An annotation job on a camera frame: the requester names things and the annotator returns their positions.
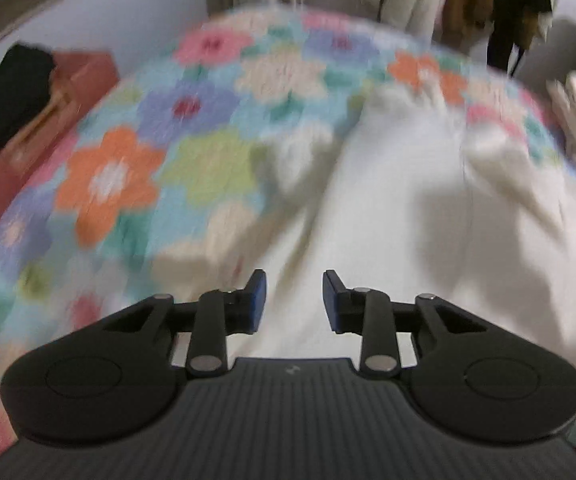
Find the colourful floral bed cover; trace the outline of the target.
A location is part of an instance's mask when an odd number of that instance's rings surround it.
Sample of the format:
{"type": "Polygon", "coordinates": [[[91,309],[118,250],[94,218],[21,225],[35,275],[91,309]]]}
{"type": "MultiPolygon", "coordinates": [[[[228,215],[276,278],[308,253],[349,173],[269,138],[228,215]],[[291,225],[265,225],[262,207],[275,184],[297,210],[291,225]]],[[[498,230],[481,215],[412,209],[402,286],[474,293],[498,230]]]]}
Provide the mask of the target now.
{"type": "MultiPolygon", "coordinates": [[[[154,258],[204,240],[219,206],[270,212],[254,160],[264,143],[314,126],[343,140],[389,86],[437,92],[467,126],[500,126],[532,162],[576,178],[548,105],[496,70],[350,16],[230,12],[118,84],[2,216],[0,380],[24,353],[143,297],[197,299],[161,285],[154,258]]],[[[14,440],[0,400],[0,454],[14,440]]]]}

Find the white fleece zip jacket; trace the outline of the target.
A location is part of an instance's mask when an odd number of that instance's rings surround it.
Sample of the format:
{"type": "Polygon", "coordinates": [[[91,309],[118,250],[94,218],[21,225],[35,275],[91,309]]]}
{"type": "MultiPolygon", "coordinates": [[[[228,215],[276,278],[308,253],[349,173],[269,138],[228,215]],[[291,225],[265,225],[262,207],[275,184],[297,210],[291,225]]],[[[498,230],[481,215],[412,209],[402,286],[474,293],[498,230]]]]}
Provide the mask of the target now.
{"type": "Polygon", "coordinates": [[[219,206],[204,240],[152,263],[181,300],[267,272],[260,333],[237,356],[357,356],[321,302],[332,269],[399,301],[433,292],[576,364],[576,178],[558,162],[535,164],[500,126],[467,126],[437,92],[394,86],[345,139],[301,128],[254,160],[271,211],[219,206]]]}

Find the black folded garment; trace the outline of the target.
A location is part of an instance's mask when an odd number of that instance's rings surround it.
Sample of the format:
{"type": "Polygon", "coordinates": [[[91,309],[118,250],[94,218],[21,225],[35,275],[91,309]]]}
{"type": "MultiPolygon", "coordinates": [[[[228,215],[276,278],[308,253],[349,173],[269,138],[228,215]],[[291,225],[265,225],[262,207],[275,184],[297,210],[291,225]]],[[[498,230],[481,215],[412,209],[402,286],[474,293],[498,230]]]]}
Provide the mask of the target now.
{"type": "Polygon", "coordinates": [[[55,68],[49,51],[26,44],[7,50],[0,63],[0,150],[47,106],[55,68]]]}

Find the red storage box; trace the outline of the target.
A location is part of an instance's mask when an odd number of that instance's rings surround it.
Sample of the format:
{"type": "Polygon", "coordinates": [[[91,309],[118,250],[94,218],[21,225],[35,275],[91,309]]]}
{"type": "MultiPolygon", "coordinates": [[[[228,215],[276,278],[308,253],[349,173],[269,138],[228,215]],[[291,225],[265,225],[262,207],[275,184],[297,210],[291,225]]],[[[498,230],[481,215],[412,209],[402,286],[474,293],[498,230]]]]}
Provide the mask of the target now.
{"type": "Polygon", "coordinates": [[[118,81],[108,51],[58,51],[49,103],[0,151],[0,218],[26,182],[118,81]]]}

